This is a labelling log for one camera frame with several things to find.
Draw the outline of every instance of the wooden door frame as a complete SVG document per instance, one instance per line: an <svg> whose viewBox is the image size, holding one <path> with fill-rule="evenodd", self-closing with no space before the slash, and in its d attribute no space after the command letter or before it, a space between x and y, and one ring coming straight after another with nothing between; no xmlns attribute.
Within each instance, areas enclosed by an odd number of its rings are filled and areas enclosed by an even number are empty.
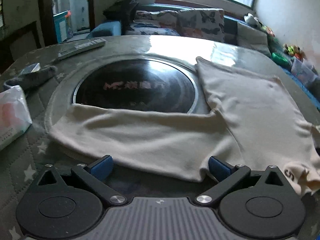
<svg viewBox="0 0 320 240"><path fill-rule="evenodd" d="M38 0L42 36L45 46L57 44L57 36L53 21L52 0ZM93 0L88 0L89 26L95 28Z"/></svg>

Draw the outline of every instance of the plastic package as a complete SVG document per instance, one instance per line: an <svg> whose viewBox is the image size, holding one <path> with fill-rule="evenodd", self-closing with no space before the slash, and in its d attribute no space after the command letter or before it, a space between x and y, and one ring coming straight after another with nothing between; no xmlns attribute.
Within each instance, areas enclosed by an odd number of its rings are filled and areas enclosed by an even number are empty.
<svg viewBox="0 0 320 240"><path fill-rule="evenodd" d="M0 93L0 151L32 124L26 98L20 86Z"/></svg>
<svg viewBox="0 0 320 240"><path fill-rule="evenodd" d="M310 68L304 65L297 58L292 64L291 73L295 75L306 88L309 88L317 77Z"/></svg>

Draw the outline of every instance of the star-patterned tablecloth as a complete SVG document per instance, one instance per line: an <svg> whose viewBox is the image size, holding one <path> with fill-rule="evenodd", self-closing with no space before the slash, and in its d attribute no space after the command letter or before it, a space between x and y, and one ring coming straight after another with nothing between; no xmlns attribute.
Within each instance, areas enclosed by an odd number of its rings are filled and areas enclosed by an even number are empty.
<svg viewBox="0 0 320 240"><path fill-rule="evenodd" d="M164 57L175 57L177 61L188 62L190 65L195 64L196 56L201 56L218 63L232 63L237 67L256 70L261 74L277 75L297 102L305 118L315 125L320 124L320 114L309 102L307 96L270 59L258 52L185 37L120 36L105 37L105 39L107 40L105 47L81 53L57 64L58 73L55 77L28 92L27 103L33 124L22 136L0 152L0 240L18 240L22 237L15 218L15 209L45 164L50 163L58 170L63 170L78 163L63 154L57 145L47 138L44 115L50 97L59 83L76 67L81 66L82 62L88 62L101 55L148 53L150 57L158 53ZM0 86L2 87L5 80L15 76L25 66L40 62L44 67L56 57L58 52L84 42L85 40L73 41L27 53L0 76ZM133 196L194 198L214 185L209 178L202 183L190 183L117 165L105 183L129 199ZM302 201L305 204L307 216L299 233L299 239L315 240L320 234L320 193L313 196L305 195Z"/></svg>

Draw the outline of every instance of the silver bolt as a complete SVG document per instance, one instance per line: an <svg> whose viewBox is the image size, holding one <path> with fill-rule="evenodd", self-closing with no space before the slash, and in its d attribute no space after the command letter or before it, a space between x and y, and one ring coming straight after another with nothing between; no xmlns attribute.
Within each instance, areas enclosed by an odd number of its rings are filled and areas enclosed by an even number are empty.
<svg viewBox="0 0 320 240"><path fill-rule="evenodd" d="M125 201L125 197L124 196L115 195L115 196L112 196L110 198L110 201L112 203L121 204L121 203L123 203Z"/></svg>
<svg viewBox="0 0 320 240"><path fill-rule="evenodd" d="M212 201L212 197L207 195L201 195L201 196L198 196L196 200L202 204L207 204Z"/></svg>

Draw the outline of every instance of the round black glass plate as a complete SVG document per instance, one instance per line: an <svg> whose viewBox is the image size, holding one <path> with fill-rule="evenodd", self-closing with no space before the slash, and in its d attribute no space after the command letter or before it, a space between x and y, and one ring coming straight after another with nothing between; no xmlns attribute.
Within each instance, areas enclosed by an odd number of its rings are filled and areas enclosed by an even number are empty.
<svg viewBox="0 0 320 240"><path fill-rule="evenodd" d="M101 67L77 86L73 102L101 108L187 113L195 87L185 70L149 59L117 61Z"/></svg>

